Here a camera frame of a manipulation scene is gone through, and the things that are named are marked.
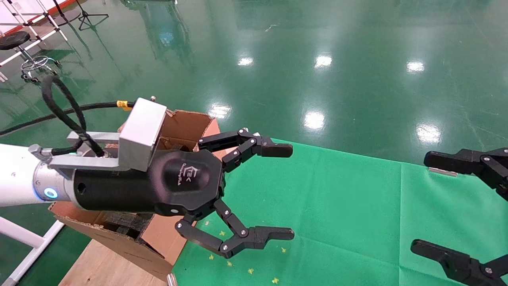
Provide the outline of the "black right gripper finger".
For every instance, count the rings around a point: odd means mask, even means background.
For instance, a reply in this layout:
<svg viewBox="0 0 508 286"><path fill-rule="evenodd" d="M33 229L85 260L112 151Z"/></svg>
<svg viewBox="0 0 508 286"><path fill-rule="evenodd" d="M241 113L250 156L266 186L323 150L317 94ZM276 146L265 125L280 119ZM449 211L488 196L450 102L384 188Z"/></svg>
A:
<svg viewBox="0 0 508 286"><path fill-rule="evenodd" d="M425 154L424 165L458 174L473 174L508 200L507 148L486 152L461 149L456 154L430 151Z"/></svg>
<svg viewBox="0 0 508 286"><path fill-rule="evenodd" d="M467 286L506 286L502 277L508 273L508 256L503 255L482 264L458 252L420 239L412 241L410 250L421 257L438 262L446 276Z"/></svg>

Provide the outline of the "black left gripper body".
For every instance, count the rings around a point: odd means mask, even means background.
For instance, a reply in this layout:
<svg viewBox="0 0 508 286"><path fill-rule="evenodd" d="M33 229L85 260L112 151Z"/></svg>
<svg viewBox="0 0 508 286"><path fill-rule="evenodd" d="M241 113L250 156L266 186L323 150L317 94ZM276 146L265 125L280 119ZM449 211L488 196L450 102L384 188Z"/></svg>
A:
<svg viewBox="0 0 508 286"><path fill-rule="evenodd" d="M146 172L76 170L78 206L89 211L205 217L224 194L223 164L207 150L159 151Z"/></svg>

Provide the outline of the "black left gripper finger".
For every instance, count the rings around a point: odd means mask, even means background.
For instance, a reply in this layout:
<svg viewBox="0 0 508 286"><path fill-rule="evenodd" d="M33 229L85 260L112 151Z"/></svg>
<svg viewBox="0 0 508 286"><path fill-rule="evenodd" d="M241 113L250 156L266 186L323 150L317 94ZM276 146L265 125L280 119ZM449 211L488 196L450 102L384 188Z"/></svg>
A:
<svg viewBox="0 0 508 286"><path fill-rule="evenodd" d="M244 128L202 137L198 140L198 148L211 153L232 148L233 150L221 159L224 172L232 172L254 155L289 158L293 154L291 144L275 143L270 137L254 135Z"/></svg>
<svg viewBox="0 0 508 286"><path fill-rule="evenodd" d="M264 249L270 240L294 239L294 231L291 228L245 227L221 199L216 200L210 210L215 211L233 233L230 239L222 241L203 230L195 228L192 223L197 221L197 217L190 214L185 214L183 219L175 224L175 229L187 241L226 259L230 259L245 249Z"/></svg>

